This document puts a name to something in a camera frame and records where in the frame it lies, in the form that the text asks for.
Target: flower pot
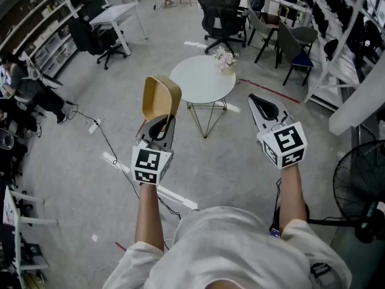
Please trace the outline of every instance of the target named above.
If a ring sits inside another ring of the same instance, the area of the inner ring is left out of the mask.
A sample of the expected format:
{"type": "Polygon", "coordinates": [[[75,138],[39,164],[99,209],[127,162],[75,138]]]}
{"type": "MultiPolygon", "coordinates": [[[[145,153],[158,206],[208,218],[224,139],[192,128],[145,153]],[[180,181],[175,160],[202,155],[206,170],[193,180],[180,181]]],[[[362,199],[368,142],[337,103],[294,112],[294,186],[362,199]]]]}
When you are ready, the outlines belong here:
{"type": "Polygon", "coordinates": [[[234,71],[235,71],[235,63],[229,65],[229,67],[225,67],[225,68],[222,70],[222,74],[223,74],[223,75],[230,75],[230,74],[232,74],[234,71]]]}

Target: white t-shirt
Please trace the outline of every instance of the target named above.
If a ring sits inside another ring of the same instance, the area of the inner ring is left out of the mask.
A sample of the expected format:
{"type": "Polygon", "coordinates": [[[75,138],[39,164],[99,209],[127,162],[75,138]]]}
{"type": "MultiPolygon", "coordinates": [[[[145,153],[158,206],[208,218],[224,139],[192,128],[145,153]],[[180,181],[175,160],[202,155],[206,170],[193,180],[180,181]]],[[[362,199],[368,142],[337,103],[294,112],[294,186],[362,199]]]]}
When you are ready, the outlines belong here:
{"type": "Polygon", "coordinates": [[[132,245],[103,289],[204,289],[219,280],[242,289],[319,288],[310,272],[315,263],[331,267],[339,280],[332,288],[349,288],[348,267],[306,222],[292,220],[276,238],[254,214],[215,207],[183,218],[166,253],[132,245]]]}

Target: shoe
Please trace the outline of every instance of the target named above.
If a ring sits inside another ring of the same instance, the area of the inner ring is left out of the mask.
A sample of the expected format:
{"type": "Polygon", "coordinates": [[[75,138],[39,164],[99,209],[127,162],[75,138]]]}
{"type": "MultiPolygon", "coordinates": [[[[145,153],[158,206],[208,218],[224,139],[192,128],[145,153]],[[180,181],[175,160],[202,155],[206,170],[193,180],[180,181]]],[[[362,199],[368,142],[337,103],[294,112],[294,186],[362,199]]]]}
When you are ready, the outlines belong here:
{"type": "Polygon", "coordinates": [[[61,122],[58,121],[58,124],[59,124],[59,125],[62,125],[65,121],[67,121],[67,119],[68,119],[68,117],[65,116],[64,119],[63,119],[61,122]]]}
{"type": "Polygon", "coordinates": [[[36,123],[36,127],[37,127],[36,135],[38,138],[40,138],[42,136],[42,127],[40,126],[40,121],[36,123]]]}
{"type": "Polygon", "coordinates": [[[169,0],[168,4],[165,4],[165,8],[171,8],[171,7],[176,7],[177,5],[175,4],[174,1],[169,0]]]}

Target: black fan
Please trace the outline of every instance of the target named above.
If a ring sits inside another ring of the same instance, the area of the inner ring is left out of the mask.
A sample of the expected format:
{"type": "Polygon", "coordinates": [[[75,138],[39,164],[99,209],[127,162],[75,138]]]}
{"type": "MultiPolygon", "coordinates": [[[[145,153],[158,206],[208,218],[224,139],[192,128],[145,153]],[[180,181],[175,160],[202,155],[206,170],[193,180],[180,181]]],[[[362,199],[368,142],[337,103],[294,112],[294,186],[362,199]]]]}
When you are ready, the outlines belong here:
{"type": "Polygon", "coordinates": [[[374,236],[384,239],[385,140],[347,153],[334,171],[333,190],[341,214],[355,224],[360,241],[371,242],[374,236]]]}

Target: floor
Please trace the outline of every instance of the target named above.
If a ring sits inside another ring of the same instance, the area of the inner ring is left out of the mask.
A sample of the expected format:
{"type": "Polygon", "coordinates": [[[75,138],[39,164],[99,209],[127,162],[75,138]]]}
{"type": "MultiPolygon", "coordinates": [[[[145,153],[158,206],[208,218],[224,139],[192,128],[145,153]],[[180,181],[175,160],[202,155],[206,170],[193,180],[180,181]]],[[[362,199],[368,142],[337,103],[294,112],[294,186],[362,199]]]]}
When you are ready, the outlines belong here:
{"type": "MultiPolygon", "coordinates": [[[[64,86],[57,92],[64,99],[79,104],[82,113],[103,119],[102,128],[109,142],[128,167],[135,136],[144,120],[141,100],[145,79],[169,75],[178,62],[204,54],[202,48],[185,45],[186,41],[212,42],[204,41],[203,13],[193,2],[192,7],[182,3],[176,8],[153,11],[153,0],[141,0],[139,14],[149,39],[144,40],[136,20],[124,26],[130,57],[114,58],[105,71],[96,64],[96,57],[79,52],[58,78],[64,86]]],[[[258,64],[253,63],[261,47],[257,35],[247,48],[233,45],[239,53],[237,77],[301,103],[240,81],[227,97],[236,111],[227,110],[210,136],[203,139],[181,102],[173,143],[175,156],[162,186],[197,203],[200,209],[232,205],[256,213],[270,225],[280,172],[256,143],[257,129],[247,96],[277,96],[301,121],[309,142],[300,170],[311,217],[338,216],[332,177],[337,155],[349,145],[329,133],[330,111],[311,102],[302,104],[307,93],[307,87],[301,86],[304,72],[293,72],[283,87],[289,65],[283,59],[283,64],[274,69],[273,48],[265,50],[258,64]]],[[[199,115],[203,122],[209,117],[205,111],[199,115]]],[[[114,242],[125,247],[134,242],[138,200],[122,172],[101,158],[103,152],[112,153],[100,130],[90,135],[90,125],[85,122],[76,115],[59,126],[48,113],[42,120],[42,137],[29,143],[31,154],[25,158],[19,181],[20,189],[46,199],[44,205],[35,206],[34,213],[60,223],[57,227],[22,228],[29,242],[42,246],[50,264],[44,271],[47,288],[101,288],[123,255],[114,242]]],[[[163,207],[161,213],[164,237],[173,238],[177,217],[163,207]]],[[[333,238],[335,228],[312,228],[327,243],[333,238]]]]}

